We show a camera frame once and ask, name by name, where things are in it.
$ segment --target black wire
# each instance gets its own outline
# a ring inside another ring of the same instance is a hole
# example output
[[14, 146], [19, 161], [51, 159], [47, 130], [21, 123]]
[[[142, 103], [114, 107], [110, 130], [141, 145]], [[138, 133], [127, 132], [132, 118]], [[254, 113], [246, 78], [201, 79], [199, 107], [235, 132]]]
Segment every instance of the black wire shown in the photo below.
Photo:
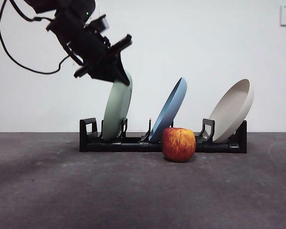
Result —
[[14, 2], [14, 0], [10, 0], [10, 3], [12, 4], [12, 6], [14, 7], [14, 9], [16, 10], [16, 12], [26, 21], [32, 22], [32, 21], [41, 21], [42, 19], [47, 19], [49, 21], [52, 21], [52, 19], [50, 18], [46, 18], [46, 17], [34, 17], [33, 19], [28, 18], [27, 16], [25, 16], [22, 11], [18, 8], [17, 4]]
[[[4, 7], [5, 7], [6, 2], [7, 2], [7, 0], [4, 0], [4, 2], [3, 2], [3, 4], [2, 4], [2, 7], [1, 7], [1, 10], [0, 10], [0, 23], [1, 23], [1, 18], [2, 18], [2, 14], [3, 14], [3, 10], [4, 10]], [[24, 18], [25, 20], [27, 20], [27, 21], [41, 21], [41, 20], [43, 19], [43, 18], [37, 18], [36, 20], [30, 19], [30, 18], [28, 18], [27, 16], [25, 16], [25, 15], [21, 12], [21, 10], [18, 8], [18, 6], [17, 6], [16, 4], [13, 5], [13, 7], [14, 7], [15, 10], [18, 12], [18, 14], [19, 14], [22, 18]], [[4, 44], [4, 40], [3, 40], [2, 35], [1, 35], [1, 29], [0, 29], [0, 41], [1, 41], [1, 44], [2, 44], [2, 46], [3, 46], [3, 49], [4, 49], [5, 53], [8, 55], [8, 57], [9, 57], [14, 63], [16, 63], [18, 66], [20, 66], [20, 67], [22, 67], [22, 68], [24, 68], [24, 69], [27, 69], [27, 70], [29, 70], [29, 71], [31, 71], [31, 72], [34, 72], [34, 73], [39, 73], [39, 74], [44, 74], [44, 75], [50, 75], [50, 74], [57, 73], [57, 72], [60, 71], [60, 69], [61, 69], [61, 64], [69, 57], [69, 56], [66, 56], [65, 58], [62, 59], [62, 61], [61, 61], [61, 62], [59, 63], [59, 65], [58, 65], [58, 69], [57, 69], [57, 70], [55, 70], [55, 71], [53, 71], [53, 72], [50, 72], [50, 73], [44, 73], [44, 72], [36, 71], [36, 70], [33, 70], [33, 69], [31, 69], [31, 68], [28, 68], [28, 67], [22, 65], [21, 63], [19, 63], [18, 61], [16, 61], [16, 60], [10, 55], [9, 51], [7, 50], [7, 48], [6, 48], [5, 44]]]

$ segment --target white plate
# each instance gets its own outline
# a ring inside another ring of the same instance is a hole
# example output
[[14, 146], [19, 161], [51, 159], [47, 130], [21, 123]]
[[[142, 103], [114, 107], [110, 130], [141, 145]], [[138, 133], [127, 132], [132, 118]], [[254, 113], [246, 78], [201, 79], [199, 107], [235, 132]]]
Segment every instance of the white plate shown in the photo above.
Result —
[[[222, 143], [235, 133], [246, 118], [254, 98], [254, 89], [248, 79], [243, 79], [222, 97], [209, 119], [215, 120], [213, 142]], [[211, 130], [205, 129], [203, 137], [208, 137]]]
[[133, 81], [128, 72], [129, 86], [115, 80], [110, 91], [104, 114], [102, 136], [105, 141], [114, 140], [121, 132], [120, 122], [127, 117], [132, 97]]
[[153, 129], [149, 135], [150, 143], [157, 143], [162, 138], [162, 132], [165, 128], [168, 128], [173, 122], [186, 93], [186, 81], [184, 78], [180, 78], [170, 96], [166, 100], [164, 107], [162, 108]]

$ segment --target concrete floor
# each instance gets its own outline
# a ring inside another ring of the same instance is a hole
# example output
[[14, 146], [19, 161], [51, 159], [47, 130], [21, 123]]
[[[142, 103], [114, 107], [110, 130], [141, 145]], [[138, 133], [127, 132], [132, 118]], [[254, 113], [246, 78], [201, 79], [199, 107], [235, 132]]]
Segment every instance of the concrete floor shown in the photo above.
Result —
[[0, 134], [0, 229], [286, 229], [286, 133], [184, 164], [79, 153], [78, 141]]

